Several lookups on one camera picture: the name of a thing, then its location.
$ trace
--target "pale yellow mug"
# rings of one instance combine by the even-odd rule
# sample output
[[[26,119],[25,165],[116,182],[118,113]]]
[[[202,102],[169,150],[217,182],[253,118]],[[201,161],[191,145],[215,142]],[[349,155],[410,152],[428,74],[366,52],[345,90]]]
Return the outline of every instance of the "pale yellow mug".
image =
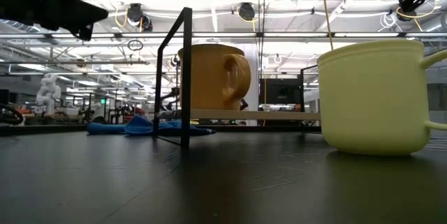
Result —
[[[178,54],[182,59],[183,49]],[[192,45],[192,109],[239,110],[250,82],[250,65],[242,50],[218,44]]]
[[[341,151],[408,155],[421,150],[430,129],[425,69],[447,51],[424,58],[424,45],[385,40],[339,48],[318,59],[321,127]]]

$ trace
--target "dark table surface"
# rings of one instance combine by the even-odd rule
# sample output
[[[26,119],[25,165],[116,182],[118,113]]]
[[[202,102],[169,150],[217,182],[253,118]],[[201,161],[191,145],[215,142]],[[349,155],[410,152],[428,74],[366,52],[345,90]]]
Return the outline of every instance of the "dark table surface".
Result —
[[[404,158],[321,135],[0,138],[0,223],[447,223],[447,142]]]

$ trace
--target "metal rack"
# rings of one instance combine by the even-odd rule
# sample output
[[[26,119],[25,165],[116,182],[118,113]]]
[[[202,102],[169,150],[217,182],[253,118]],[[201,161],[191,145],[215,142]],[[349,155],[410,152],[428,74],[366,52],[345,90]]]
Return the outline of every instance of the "metal rack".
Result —
[[[160,112],[161,108],[161,78],[163,75],[162,63],[163,63],[163,50],[169,44],[170,40],[175,37],[177,31],[183,24],[183,57],[182,57],[182,76],[181,76],[181,110]],[[304,83],[304,71],[311,66],[300,71],[300,98],[301,98],[301,112],[248,112],[248,111],[227,111],[227,110],[201,110],[191,109],[191,44],[192,44],[192,9],[184,8],[179,17],[175,21],[173,27],[168,32],[168,35],[163,40],[158,49],[157,63],[156,63],[156,86],[155,86],[155,108],[154,108],[154,138],[168,141],[173,144],[178,144],[181,147],[189,146],[189,131],[190,120],[193,119],[271,119],[271,120],[320,120],[319,113],[306,113],[304,112],[304,95],[303,95],[303,83]],[[160,119],[181,119],[182,129],[180,131],[180,141],[172,140],[170,138],[159,136]],[[259,129],[259,127],[244,127],[241,128],[253,131],[270,131],[271,129]],[[274,127],[274,130],[280,131],[307,131],[307,132],[321,132],[320,127]]]

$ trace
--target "blue cloth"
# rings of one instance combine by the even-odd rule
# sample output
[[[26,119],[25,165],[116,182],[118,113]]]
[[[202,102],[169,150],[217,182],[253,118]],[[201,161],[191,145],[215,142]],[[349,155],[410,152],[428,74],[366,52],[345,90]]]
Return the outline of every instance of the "blue cloth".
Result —
[[[127,125],[107,125],[90,123],[87,126],[89,134],[128,134],[133,136],[151,135],[154,124],[141,116],[134,116]],[[182,131],[182,121],[168,121],[159,124],[159,135],[162,136],[180,136]],[[209,135],[215,133],[214,130],[200,129],[190,126],[189,134],[191,136]]]

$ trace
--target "mug handle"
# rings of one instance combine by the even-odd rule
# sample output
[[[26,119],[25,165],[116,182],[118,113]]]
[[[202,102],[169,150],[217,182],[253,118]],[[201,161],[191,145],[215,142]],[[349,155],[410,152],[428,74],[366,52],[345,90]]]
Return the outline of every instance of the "mug handle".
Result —
[[[230,72],[232,71],[233,66],[236,66],[237,68],[237,86],[235,88],[226,87],[223,89],[223,95],[225,96],[226,101],[243,99],[247,94],[251,83],[249,62],[242,55],[226,54],[223,56],[223,66],[225,70]]]
[[[419,63],[419,65],[421,68],[426,69],[426,68],[432,66],[433,64],[435,64],[439,61],[442,61],[444,59],[447,59],[447,50],[443,50],[441,52],[433,54],[430,57],[425,57],[424,59],[422,59],[422,61]],[[436,130],[447,130],[447,124],[440,124],[440,123],[435,123],[432,121],[426,121],[425,126],[427,126],[428,128],[431,128],[431,129],[436,129]]]

